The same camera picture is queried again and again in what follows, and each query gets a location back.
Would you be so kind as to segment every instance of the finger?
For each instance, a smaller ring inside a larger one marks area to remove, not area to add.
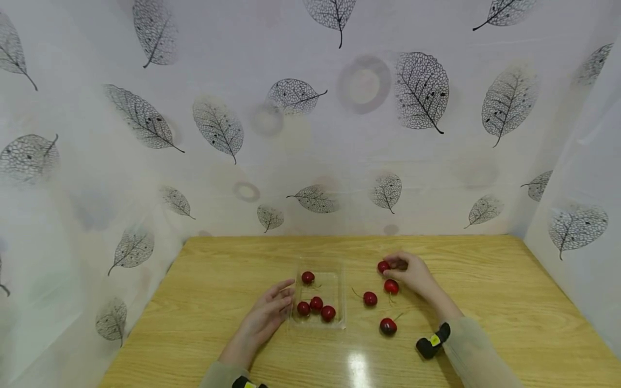
[[[414,258],[413,254],[399,251],[399,252],[391,253],[390,255],[386,256],[384,260],[386,260],[388,263],[396,263],[399,260],[409,263],[410,260],[413,258]]]
[[[264,314],[268,314],[268,315],[273,314],[291,305],[292,301],[293,299],[290,296],[286,296],[282,299],[272,300],[270,303],[266,304],[261,309]]]
[[[390,265],[390,268],[392,269],[395,269],[395,268],[407,269],[407,262],[404,260],[394,259],[394,260],[390,260],[386,262]]]
[[[402,272],[398,269],[387,269],[384,271],[384,273],[382,273],[382,275],[390,278],[390,279],[395,279],[395,280],[403,280],[405,272]]]
[[[294,284],[295,282],[296,282],[295,279],[287,279],[287,280],[278,282],[274,284],[273,286],[271,286],[270,289],[268,289],[265,292],[265,296],[275,298],[283,288],[289,287],[291,284]]]
[[[280,323],[283,323],[284,321],[287,320],[287,318],[291,314],[292,309],[293,309],[293,306],[289,305],[285,307],[284,309],[280,310]]]
[[[276,297],[273,300],[282,299],[282,298],[287,297],[287,296],[293,296],[293,294],[295,294],[295,293],[296,293],[295,289],[293,289],[293,288],[285,288],[284,290],[279,292],[278,295],[276,295]]]

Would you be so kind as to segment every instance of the red cherry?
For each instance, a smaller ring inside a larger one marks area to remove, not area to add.
[[[325,322],[329,322],[337,315],[337,311],[332,306],[324,306],[321,309],[321,317]]]
[[[314,312],[321,311],[321,308],[323,306],[324,306],[324,302],[318,296],[315,296],[313,297],[313,299],[310,300],[310,309],[313,310]]]
[[[384,260],[380,261],[378,263],[378,271],[379,273],[384,273],[385,270],[390,269],[390,264],[388,264],[387,262],[385,262]]]
[[[379,329],[385,335],[394,335],[397,332],[397,324],[390,318],[384,318],[379,323]]]
[[[306,271],[305,273],[302,274],[302,283],[304,284],[310,284],[312,282],[315,281],[315,274],[310,272],[310,271]]]
[[[388,279],[384,283],[384,290],[386,290],[389,294],[397,295],[399,293],[399,283],[392,279]]]
[[[303,317],[308,317],[311,313],[311,307],[306,302],[300,302],[297,304],[297,313]]]
[[[362,295],[362,300],[365,302],[365,306],[375,306],[378,304],[378,296],[371,291],[367,291]]]

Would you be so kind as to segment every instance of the right hand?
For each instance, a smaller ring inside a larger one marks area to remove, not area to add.
[[[397,252],[386,256],[384,261],[390,264],[391,269],[385,270],[382,275],[400,281],[423,298],[429,300],[440,290],[429,268],[418,256]]]

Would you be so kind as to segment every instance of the plastic tray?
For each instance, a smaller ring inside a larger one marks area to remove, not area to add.
[[[301,276],[305,271],[315,274],[315,281],[309,286],[302,283]],[[290,324],[300,328],[344,329],[347,311],[343,261],[337,258],[299,258],[296,263],[295,279],[296,293],[293,310],[289,316]],[[331,305],[337,311],[337,315],[331,322],[324,322],[319,313],[311,312],[308,317],[302,317],[297,313],[296,307],[300,301],[310,302],[315,296],[319,296],[324,301],[324,306]]]

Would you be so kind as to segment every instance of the wooden table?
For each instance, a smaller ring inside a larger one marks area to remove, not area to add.
[[[375,309],[347,293],[347,329],[285,323],[257,356],[270,388],[461,387],[446,356],[422,361],[414,344],[436,326],[411,292],[390,307],[376,263],[396,250],[423,257],[465,314],[478,320],[527,387],[621,387],[621,363],[510,236],[198,237],[190,239],[108,370],[101,387],[196,387],[256,298],[292,276],[300,256],[344,259],[348,286],[370,289]],[[394,338],[379,321],[405,312]]]

